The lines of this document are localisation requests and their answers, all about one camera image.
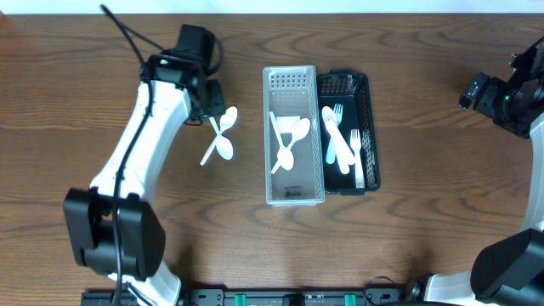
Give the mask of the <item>white spoon crossed bowl up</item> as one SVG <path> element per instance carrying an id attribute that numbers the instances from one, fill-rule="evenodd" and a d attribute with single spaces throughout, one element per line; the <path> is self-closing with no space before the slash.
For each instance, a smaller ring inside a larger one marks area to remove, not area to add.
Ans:
<path id="1" fill-rule="evenodd" d="M 219 125 L 217 125 L 214 117 L 210 117 L 210 122 L 214 131 L 216 132 L 216 137 L 213 139 L 212 143 L 209 145 L 207 151 L 202 157 L 200 162 L 201 166 L 206 163 L 214 149 L 216 149 L 219 155 L 225 160 L 230 160 L 234 156 L 234 146 L 232 145 L 232 142 L 224 136 L 224 132 L 235 125 L 237 117 L 238 109 L 236 106 L 231 106 L 226 110 L 226 112 L 220 117 Z"/>

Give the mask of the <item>white plastic spoon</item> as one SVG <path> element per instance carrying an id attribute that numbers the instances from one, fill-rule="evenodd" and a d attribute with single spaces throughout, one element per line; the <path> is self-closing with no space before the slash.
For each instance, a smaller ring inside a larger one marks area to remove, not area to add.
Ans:
<path id="1" fill-rule="evenodd" d="M 276 161 L 276 164 L 273 166 L 273 169 L 271 170 L 271 173 L 272 174 L 276 173 L 277 170 L 280 167 L 283 167 L 284 169 L 289 171 L 289 170 L 292 169 L 292 167 L 294 165 L 293 154 L 292 154 L 290 149 L 287 149 L 284 146 L 284 143 L 283 143 L 282 138 L 281 138 L 279 125 L 278 125 L 277 119 L 276 119 L 275 114 L 274 114 L 273 111 L 271 111 L 269 113 L 269 117 L 270 117 L 273 129 L 274 129 L 274 132 L 275 132 L 276 139 L 277 139 L 278 144 L 279 144 L 279 149 L 278 149 L 278 152 L 277 152 L 277 161 Z"/>
<path id="2" fill-rule="evenodd" d="M 292 151 L 292 147 L 294 144 L 303 139 L 309 132 L 310 128 L 310 120 L 308 118 L 303 118 L 300 121 L 298 121 L 293 130 L 292 130 L 292 139 L 288 146 L 286 146 L 287 149 L 290 149 Z"/>

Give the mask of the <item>pale pink plastic spoon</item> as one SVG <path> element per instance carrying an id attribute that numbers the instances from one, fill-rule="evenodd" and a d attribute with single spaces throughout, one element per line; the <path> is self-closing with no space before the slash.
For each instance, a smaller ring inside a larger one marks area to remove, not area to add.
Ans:
<path id="1" fill-rule="evenodd" d="M 354 165 L 354 154 L 351 152 L 349 146 L 339 131 L 339 128 L 336 126 L 337 119 L 333 108 L 324 106 L 321 110 L 321 116 L 325 123 L 326 131 L 330 134 L 333 140 L 337 159 L 340 162 L 347 163 L 348 165 Z"/>

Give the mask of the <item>white plastic fork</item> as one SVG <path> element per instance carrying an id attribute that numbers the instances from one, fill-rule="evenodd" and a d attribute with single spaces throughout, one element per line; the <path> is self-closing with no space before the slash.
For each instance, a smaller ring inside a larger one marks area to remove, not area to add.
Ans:
<path id="1" fill-rule="evenodd" d="M 360 151 L 362 149 L 360 131 L 358 129 L 352 129 L 350 132 L 349 145 L 352 151 L 354 152 L 355 159 L 355 187 L 357 189 L 364 189 L 366 187 L 366 182 L 363 173 L 363 166 L 361 160 Z"/>
<path id="2" fill-rule="evenodd" d="M 337 126 L 337 117 L 334 111 L 325 106 L 321 111 L 326 131 L 330 134 L 337 156 L 337 162 L 341 174 L 349 173 L 349 166 L 354 164 L 354 155 Z"/>

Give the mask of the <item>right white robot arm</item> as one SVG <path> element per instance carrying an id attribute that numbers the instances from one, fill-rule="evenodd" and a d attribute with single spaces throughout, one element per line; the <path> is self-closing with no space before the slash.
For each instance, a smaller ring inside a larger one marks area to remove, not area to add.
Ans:
<path id="1" fill-rule="evenodd" d="M 517 234 L 483 249 L 470 270 L 430 276 L 422 300 L 449 305 L 542 305 L 543 76 L 504 82 L 480 72 L 467 85 L 459 105 L 472 106 L 501 128 L 531 140 L 530 196 Z"/>

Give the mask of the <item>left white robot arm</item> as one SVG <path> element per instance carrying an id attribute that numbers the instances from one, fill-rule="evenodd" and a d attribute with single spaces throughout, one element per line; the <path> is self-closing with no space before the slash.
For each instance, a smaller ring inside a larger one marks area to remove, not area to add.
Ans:
<path id="1" fill-rule="evenodd" d="M 68 191 L 63 210 L 77 264 L 116 281 L 140 305 L 175 305 L 181 280 L 163 260 L 166 232 L 152 208 L 158 176 L 178 130 L 222 115 L 224 100 L 203 55 L 164 51 L 142 65 L 133 113 L 110 159 L 85 190 Z"/>

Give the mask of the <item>white spoon crossed bowl down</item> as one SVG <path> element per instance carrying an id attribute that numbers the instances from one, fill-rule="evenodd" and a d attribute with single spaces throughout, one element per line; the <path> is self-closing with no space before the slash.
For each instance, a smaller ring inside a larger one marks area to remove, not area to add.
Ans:
<path id="1" fill-rule="evenodd" d="M 214 131 L 216 132 L 216 137 L 210 144 L 210 151 L 216 149 L 221 157 L 223 157 L 225 160 L 230 160 L 234 155 L 234 147 L 230 140 L 223 136 L 223 132 L 234 125 L 235 119 L 227 114 L 224 114 L 220 118 L 219 126 L 217 126 L 214 118 L 211 118 L 210 121 Z"/>

